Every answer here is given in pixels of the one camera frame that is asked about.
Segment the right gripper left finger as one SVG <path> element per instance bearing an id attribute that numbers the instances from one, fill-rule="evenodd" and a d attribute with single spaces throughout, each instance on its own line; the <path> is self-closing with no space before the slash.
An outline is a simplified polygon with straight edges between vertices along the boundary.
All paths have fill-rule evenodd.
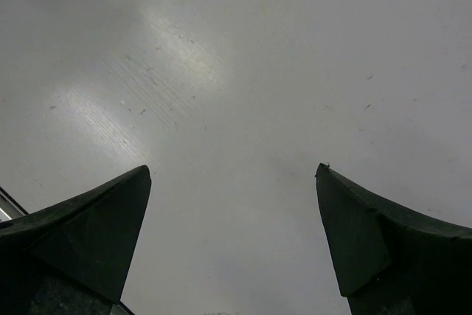
<path id="1" fill-rule="evenodd" d="M 131 314 L 121 298 L 150 189 L 142 165 L 1 222 L 1 313 Z"/>

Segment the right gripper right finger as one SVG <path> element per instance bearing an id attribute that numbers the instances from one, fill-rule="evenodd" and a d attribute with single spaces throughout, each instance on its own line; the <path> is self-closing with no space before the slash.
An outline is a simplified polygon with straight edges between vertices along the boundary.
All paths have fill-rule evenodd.
<path id="1" fill-rule="evenodd" d="M 376 195 L 324 164 L 316 192 L 352 314 L 471 313 L 471 229 Z"/>

